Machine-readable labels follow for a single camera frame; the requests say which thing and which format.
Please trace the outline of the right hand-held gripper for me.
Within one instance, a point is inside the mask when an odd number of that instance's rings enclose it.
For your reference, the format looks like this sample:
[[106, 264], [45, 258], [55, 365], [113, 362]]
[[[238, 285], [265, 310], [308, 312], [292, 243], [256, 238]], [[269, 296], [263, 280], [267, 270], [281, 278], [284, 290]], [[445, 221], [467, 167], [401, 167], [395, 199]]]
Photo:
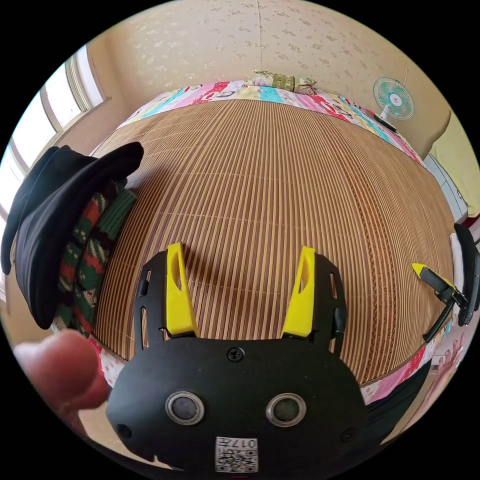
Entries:
[[471, 231], [464, 225], [455, 223], [450, 236], [452, 258], [454, 260], [454, 281], [441, 276], [428, 266], [413, 263], [412, 269], [444, 305], [440, 316], [423, 335], [426, 343], [431, 342], [447, 322], [449, 315], [460, 327], [467, 326], [480, 304], [480, 252]]

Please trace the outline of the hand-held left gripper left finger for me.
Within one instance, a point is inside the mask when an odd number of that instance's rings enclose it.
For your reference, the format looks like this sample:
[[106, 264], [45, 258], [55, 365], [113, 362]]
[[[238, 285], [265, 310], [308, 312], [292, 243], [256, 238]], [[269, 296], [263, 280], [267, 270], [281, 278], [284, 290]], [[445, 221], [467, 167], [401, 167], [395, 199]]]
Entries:
[[166, 330], [170, 337], [199, 336], [180, 242], [166, 254]]

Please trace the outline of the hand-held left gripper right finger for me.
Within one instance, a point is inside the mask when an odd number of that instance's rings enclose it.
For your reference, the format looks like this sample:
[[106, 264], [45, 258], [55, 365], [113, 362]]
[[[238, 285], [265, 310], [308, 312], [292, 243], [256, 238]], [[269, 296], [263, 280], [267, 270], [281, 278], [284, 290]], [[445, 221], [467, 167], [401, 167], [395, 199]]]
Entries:
[[297, 272], [286, 311], [282, 337], [308, 337], [312, 333], [315, 302], [315, 256], [312, 247], [301, 248]]

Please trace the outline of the person's left hand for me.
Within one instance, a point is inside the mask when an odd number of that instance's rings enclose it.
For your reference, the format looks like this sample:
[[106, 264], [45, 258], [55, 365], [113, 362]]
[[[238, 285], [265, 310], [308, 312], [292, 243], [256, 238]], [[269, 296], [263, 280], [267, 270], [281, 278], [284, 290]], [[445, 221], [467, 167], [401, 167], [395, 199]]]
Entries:
[[46, 404], [74, 431], [87, 437], [79, 412], [99, 408], [111, 391], [88, 339], [64, 329], [40, 342], [20, 343], [13, 354]]

